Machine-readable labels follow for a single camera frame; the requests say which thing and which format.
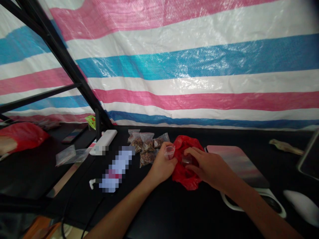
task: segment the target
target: cable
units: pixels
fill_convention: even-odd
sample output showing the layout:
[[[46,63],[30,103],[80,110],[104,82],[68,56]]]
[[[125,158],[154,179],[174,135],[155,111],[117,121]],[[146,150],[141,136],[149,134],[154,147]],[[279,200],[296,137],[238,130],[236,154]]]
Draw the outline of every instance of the cable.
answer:
[[[69,202],[70,202],[70,200],[71,200],[71,197],[72,197],[72,195],[73,195],[73,193],[74,193],[76,187],[78,186],[78,184],[79,184],[79,182],[82,180],[82,178],[86,175],[86,173],[89,171],[89,169],[90,169],[90,167],[92,166],[92,164],[93,164],[94,161],[95,161],[95,159],[91,162],[91,164],[90,164],[90,166],[87,168],[86,172],[85,172],[85,173],[80,177],[80,179],[77,181],[77,183],[76,183],[76,185],[74,186],[74,188],[73,188],[73,190],[72,190],[72,192],[71,192],[71,194],[70,194],[70,196],[69,196],[69,198],[68,198],[68,200],[67,200],[67,202],[66,202],[66,205],[65,205],[65,207],[64,207],[63,214],[62,214],[62,219],[61,219],[61,235],[62,235],[62,238],[63,238],[63,239],[67,239],[67,238],[65,237],[64,227],[63,227],[67,207],[68,207],[68,205],[69,205]]]
[[[92,219],[93,219],[93,217],[94,217],[96,211],[98,210],[99,206],[102,204],[102,202],[103,202],[104,199],[105,199],[105,197],[101,198],[101,200],[100,200],[99,203],[97,204],[97,206],[96,206],[94,212],[92,213],[90,219],[88,220],[87,224],[86,224],[85,227],[84,227],[84,230],[83,230],[83,232],[82,232],[81,239],[83,239],[83,236],[84,236],[85,231],[87,230],[87,228],[88,228],[90,222],[92,221]]]

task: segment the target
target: red plastic bag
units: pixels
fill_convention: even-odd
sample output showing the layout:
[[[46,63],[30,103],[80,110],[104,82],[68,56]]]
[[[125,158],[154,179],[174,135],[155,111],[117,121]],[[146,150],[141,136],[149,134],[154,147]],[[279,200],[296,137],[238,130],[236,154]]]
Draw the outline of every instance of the red plastic bag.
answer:
[[[203,147],[200,145],[198,139],[190,138],[188,136],[180,135],[176,138],[175,142],[175,153],[174,157],[177,158],[178,163],[172,174],[173,181],[181,183],[187,190],[196,190],[198,184],[202,181],[196,173],[191,170],[187,170],[182,165],[182,155],[184,150],[189,147],[196,147],[200,150],[203,150]],[[198,167],[197,160],[192,156],[193,165]]]
[[[50,137],[43,129],[30,122],[16,123],[5,127],[0,130],[0,136],[10,137],[17,142],[17,147],[9,153],[38,147]]]

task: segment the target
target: white mouse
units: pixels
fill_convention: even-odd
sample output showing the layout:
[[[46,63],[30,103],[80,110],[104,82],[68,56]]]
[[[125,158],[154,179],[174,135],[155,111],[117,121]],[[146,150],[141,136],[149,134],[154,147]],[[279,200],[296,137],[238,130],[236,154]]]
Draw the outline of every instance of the white mouse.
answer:
[[[310,198],[290,190],[284,190],[283,194],[306,222],[319,227],[319,208]]]

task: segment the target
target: hand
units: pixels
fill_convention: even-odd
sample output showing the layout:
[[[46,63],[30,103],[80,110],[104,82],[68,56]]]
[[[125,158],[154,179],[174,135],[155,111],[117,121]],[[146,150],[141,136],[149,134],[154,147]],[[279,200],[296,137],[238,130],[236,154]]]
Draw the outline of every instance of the hand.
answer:
[[[206,153],[195,147],[184,150],[184,155],[189,153],[197,160],[199,167],[187,165],[186,168],[218,191],[228,195],[235,182],[241,180],[220,155]]]
[[[154,160],[154,163],[151,167],[151,170],[149,171],[147,177],[157,186],[158,184],[164,182],[166,179],[168,179],[177,164],[177,159],[173,158],[171,160],[168,160],[165,155],[165,149],[167,146],[173,145],[170,142],[164,142],[156,156],[156,159]]]

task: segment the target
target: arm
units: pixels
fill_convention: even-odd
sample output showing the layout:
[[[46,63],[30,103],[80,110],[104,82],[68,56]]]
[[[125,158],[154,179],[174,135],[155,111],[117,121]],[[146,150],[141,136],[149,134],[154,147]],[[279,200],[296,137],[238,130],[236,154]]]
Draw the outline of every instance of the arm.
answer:
[[[172,143],[164,142],[147,176],[122,201],[120,201],[85,236],[85,239],[123,238],[136,213],[148,195],[174,171],[177,159],[168,160],[165,148]]]
[[[199,167],[188,165],[204,182],[225,193],[250,217],[265,238],[302,238],[283,220],[248,184],[239,178],[218,154],[206,153],[198,148],[188,148]]]

